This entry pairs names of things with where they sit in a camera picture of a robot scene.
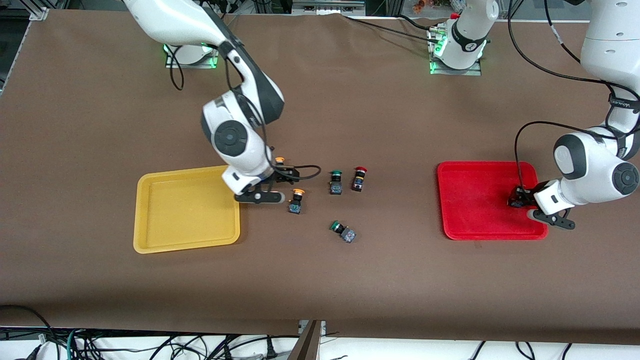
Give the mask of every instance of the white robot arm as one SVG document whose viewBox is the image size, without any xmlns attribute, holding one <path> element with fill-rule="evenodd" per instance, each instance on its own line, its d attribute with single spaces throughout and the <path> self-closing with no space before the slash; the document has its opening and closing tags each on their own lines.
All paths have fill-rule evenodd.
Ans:
<svg viewBox="0 0 640 360">
<path fill-rule="evenodd" d="M 579 4 L 584 0 L 566 0 Z M 562 177 L 531 190 L 539 207 L 534 220 L 565 229 L 575 224 L 559 216 L 576 205 L 620 199 L 634 192 L 640 181 L 629 163 L 640 149 L 640 1 L 591 0 L 591 22 L 582 45 L 581 64 L 613 86 L 607 120 L 587 130 L 609 136 L 570 133 L 558 139 L 554 159 Z"/>
<path fill-rule="evenodd" d="M 452 69 L 468 69 L 486 45 L 486 36 L 498 19 L 500 8 L 495 0 L 467 0 L 460 18 L 445 22 L 446 39 L 434 54 Z"/>
<path fill-rule="evenodd" d="M 190 0 L 124 0 L 142 30 L 170 45 L 216 48 L 240 73 L 243 82 L 202 108 L 202 130 L 220 157 L 229 164 L 222 175 L 238 201 L 282 202 L 278 192 L 247 191 L 274 172 L 271 150 L 254 129 L 278 119 L 284 107 L 280 89 L 263 73 L 240 40 L 217 16 L 209 16 Z"/>
</svg>

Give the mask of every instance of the cable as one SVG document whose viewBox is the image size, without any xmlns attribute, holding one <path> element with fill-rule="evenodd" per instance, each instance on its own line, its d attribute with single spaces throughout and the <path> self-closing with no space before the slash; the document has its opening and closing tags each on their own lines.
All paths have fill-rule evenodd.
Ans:
<svg viewBox="0 0 640 360">
<path fill-rule="evenodd" d="M 569 50 L 569 48 L 564 44 L 564 42 L 560 38 L 560 34 L 558 34 L 558 32 L 556 31 L 556 27 L 554 26 L 554 23 L 551 21 L 551 15 L 549 15 L 549 5 L 548 5 L 547 2 L 548 2 L 548 0 L 545 0 L 545 15 L 547 16 L 547 22 L 549 23 L 549 26 L 551 27 L 551 31 L 554 32 L 554 35 L 556 36 L 556 39 L 558 40 L 558 42 L 560 43 L 560 46 L 564 49 L 564 51 L 566 51 L 566 53 L 569 54 L 575 61 L 580 63 L 580 58 L 578 58 L 576 55 L 574 55 L 571 52 L 571 50 Z"/>
<path fill-rule="evenodd" d="M 522 354 L 522 356 L 526 357 L 529 360 L 536 360 L 536 354 L 534 354 L 533 348 L 531 347 L 531 344 L 528 341 L 525 341 L 525 344 L 527 344 L 527 347 L 529 348 L 529 351 L 531 352 L 531 356 L 528 356 L 527 354 L 525 354 L 524 351 L 522 351 L 522 349 L 520 348 L 520 342 L 516 341 L 516 348 L 518 349 L 518 352 L 520 354 Z"/>
<path fill-rule="evenodd" d="M 225 337 L 224 340 L 222 340 L 220 342 L 220 344 L 218 344 L 218 346 L 213 349 L 213 351 L 209 354 L 209 356 L 207 356 L 207 358 L 205 360 L 211 360 L 213 359 L 213 357 L 220 351 L 222 351 L 222 349 L 224 348 L 225 345 L 228 345 L 229 343 L 231 343 L 231 341 L 234 341 L 235 339 L 238 339 L 240 337 L 240 335 L 227 335 L 227 337 Z"/>
<path fill-rule="evenodd" d="M 71 358 L 71 342 L 74 340 L 74 334 L 76 330 L 73 330 L 69 333 L 69 337 L 67 338 L 67 360 L 72 360 Z"/>
<path fill-rule="evenodd" d="M 566 347 L 562 351 L 562 360 L 566 360 L 566 353 L 569 352 L 569 349 L 571 348 L 572 345 L 573 345 L 573 343 L 569 343 L 569 344 L 566 345 Z"/>
<path fill-rule="evenodd" d="M 184 73 L 182 72 L 182 67 L 180 66 L 180 62 L 178 61 L 178 59 L 175 58 L 175 55 L 178 53 L 178 50 L 180 50 L 181 48 L 182 46 L 178 46 L 175 48 L 175 52 L 173 52 L 169 45 L 166 46 L 167 51 L 169 51 L 169 53 L 171 54 L 171 63 L 169 64 L 169 77 L 171 78 L 171 82 L 173 83 L 173 86 L 178 91 L 182 91 L 182 89 L 184 89 Z M 178 70 L 180 70 L 180 78 L 181 78 L 180 87 L 178 87 L 178 85 L 175 83 L 175 80 L 173 78 L 173 62 L 174 61 L 178 65 Z"/>
<path fill-rule="evenodd" d="M 273 171 L 276 172 L 277 174 L 280 174 L 281 176 L 284 176 L 284 177 L 286 177 L 288 179 L 291 179 L 291 180 L 307 180 L 307 179 L 312 179 L 313 177 L 318 176 L 322 172 L 322 168 L 319 167 L 318 165 L 293 166 L 292 168 L 294 168 L 294 169 L 299 169 L 299 168 L 315 168 L 315 169 L 317 169 L 317 172 L 315 172 L 314 174 L 309 175 L 309 176 L 293 176 L 293 175 L 287 174 L 286 172 L 282 172 L 278 167 L 276 167 L 271 162 L 271 158 L 269 156 L 269 153 L 267 152 L 267 148 L 269 148 L 269 142 L 267 140 L 267 129 L 266 129 L 264 118 L 262 117 L 262 115 L 258 111 L 258 108 L 253 103 L 253 101 L 251 101 L 251 99 L 249 99 L 248 97 L 244 96 L 244 94 L 242 94 L 241 92 L 238 92 L 235 88 L 231 87 L 231 79 L 230 79 L 230 76 L 229 76 L 228 59 L 225 59 L 225 74 L 227 76 L 227 86 L 229 87 L 229 90 L 231 90 L 236 95 L 236 97 L 242 97 L 252 107 L 253 112 L 259 118 L 260 126 L 262 128 L 262 138 L 264 140 L 264 156 L 266 157 L 267 162 L 269 163 L 269 166 L 271 167 L 271 169 L 273 169 Z"/>
<path fill-rule="evenodd" d="M 268 338 L 271 338 L 271 339 L 279 339 L 279 338 L 296 338 L 296 339 L 297 339 L 297 338 L 299 338 L 299 336 L 292 336 L 292 335 L 275 335 L 275 336 L 263 336 L 263 337 L 261 337 L 261 338 L 255 338 L 255 339 L 247 340 L 247 341 L 245 341 L 244 343 L 240 343 L 240 344 L 237 344 L 237 345 L 234 345 L 234 346 L 230 347 L 230 348 L 229 348 L 229 350 L 226 350 L 226 351 L 225 351 L 224 353 L 222 353 L 220 356 L 217 356 L 217 357 L 212 358 L 212 359 L 216 359 L 216 360 L 218 360 L 218 359 L 223 359 L 223 356 L 224 356 L 226 353 L 231 354 L 231 351 L 233 351 L 233 350 L 234 350 L 234 349 L 236 349 L 236 348 L 239 348 L 239 347 L 241 347 L 241 346 L 245 346 L 245 345 L 250 344 L 250 343 L 255 343 L 256 341 L 267 340 Z"/>
<path fill-rule="evenodd" d="M 382 30 L 387 30 L 387 31 L 391 31 L 392 33 L 396 33 L 396 34 L 400 34 L 400 35 L 404 35 L 404 36 L 408 36 L 411 38 L 416 38 L 419 40 L 423 40 L 426 42 L 432 42 L 432 43 L 437 43 L 438 41 L 436 39 L 432 39 L 432 38 L 423 38 L 423 37 L 419 37 L 417 35 L 413 35 L 413 34 L 409 34 L 409 33 L 403 33 L 402 31 L 398 31 L 398 30 L 394 30 L 394 29 L 390 29 L 390 28 L 385 28 L 384 26 L 380 26 L 380 25 L 376 25 L 376 24 L 372 24 L 370 22 L 366 22 L 366 21 L 362 21 L 359 19 L 354 19 L 352 17 L 346 17 L 347 19 L 351 20 L 351 21 L 355 21 L 355 22 L 359 22 L 361 24 L 365 24 L 365 25 L 369 25 L 369 26 L 373 26 L 374 28 L 378 28 L 378 29 L 382 29 Z"/>
<path fill-rule="evenodd" d="M 0 310 L 3 309 L 20 309 L 20 310 L 24 310 L 24 311 L 28 311 L 31 314 L 34 314 L 38 319 L 40 319 L 40 321 L 47 327 L 47 330 L 49 331 L 49 334 L 51 334 L 51 337 L 53 339 L 57 339 L 57 335 L 53 332 L 53 328 L 51 327 L 51 325 L 49 325 L 49 322 L 47 322 L 47 320 L 45 320 L 45 318 L 40 315 L 40 313 L 38 311 L 35 311 L 34 309 L 31 309 L 28 306 L 24 306 L 24 305 L 0 305 Z"/>
<path fill-rule="evenodd" d="M 480 354 L 480 350 L 482 350 L 482 347 L 484 346 L 485 343 L 486 341 L 480 341 L 480 344 L 476 348 L 476 352 L 474 352 L 474 355 L 470 357 L 469 360 L 476 360 L 478 358 L 478 355 Z"/>
<path fill-rule="evenodd" d="M 419 29 L 422 29 L 422 30 L 429 31 L 429 28 L 428 28 L 428 27 L 426 27 L 426 26 L 422 26 L 422 25 L 418 24 L 417 22 L 415 22 L 415 21 L 411 20 L 411 18 L 409 18 L 408 16 L 405 16 L 405 15 L 403 15 L 403 14 L 399 14 L 399 15 L 398 15 L 398 17 L 399 17 L 400 19 L 407 20 L 407 21 L 409 22 L 409 24 L 411 24 L 411 25 L 415 26 L 416 28 L 419 28 Z"/>
</svg>

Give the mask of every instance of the brown table surface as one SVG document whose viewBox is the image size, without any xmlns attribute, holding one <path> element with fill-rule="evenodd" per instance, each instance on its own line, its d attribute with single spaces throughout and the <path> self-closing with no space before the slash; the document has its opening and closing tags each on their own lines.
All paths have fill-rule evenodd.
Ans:
<svg viewBox="0 0 640 360">
<path fill-rule="evenodd" d="M 580 49 L 585 24 L 557 27 Z M 365 166 L 364 192 L 330 197 L 319 176 L 300 183 L 300 216 L 242 206 L 234 245 L 137 254 L 138 179 L 223 164 L 199 121 L 226 90 L 223 67 L 185 70 L 178 92 L 161 46 L 128 13 L 51 11 L 0 99 L 0 303 L 60 327 L 295 333 L 298 319 L 318 318 L 341 336 L 640 343 L 637 194 L 581 206 L 575 231 L 543 241 L 451 241 L 440 219 L 440 162 L 512 160 L 532 120 L 598 124 L 604 86 L 526 64 L 505 23 L 481 77 L 429 75 L 420 40 L 340 15 L 243 16 L 232 30 L 284 93 L 268 127 L 275 154 L 343 169 L 345 183 Z M 586 75 L 546 24 L 515 33 L 534 60 Z M 563 133 L 534 126 L 522 138 L 541 180 L 559 175 Z M 356 242 L 328 230 L 335 219 Z"/>
</svg>

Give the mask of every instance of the red tray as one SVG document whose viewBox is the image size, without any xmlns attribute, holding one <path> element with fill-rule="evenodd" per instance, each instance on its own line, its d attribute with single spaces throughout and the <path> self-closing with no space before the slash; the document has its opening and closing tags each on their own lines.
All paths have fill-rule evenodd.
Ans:
<svg viewBox="0 0 640 360">
<path fill-rule="evenodd" d="M 527 188 L 538 184 L 536 170 L 520 162 Z M 514 161 L 446 161 L 438 166 L 440 206 L 445 234 L 452 240 L 542 240 L 545 224 L 527 217 L 527 209 L 507 205 L 519 183 Z"/>
</svg>

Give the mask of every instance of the yellow tray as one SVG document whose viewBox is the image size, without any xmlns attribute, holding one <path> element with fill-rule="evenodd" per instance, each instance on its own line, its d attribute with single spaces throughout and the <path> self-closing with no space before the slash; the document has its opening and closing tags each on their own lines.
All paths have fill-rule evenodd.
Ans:
<svg viewBox="0 0 640 360">
<path fill-rule="evenodd" d="M 227 167 L 156 172 L 138 181 L 133 247 L 140 254 L 234 243 L 240 211 Z"/>
</svg>

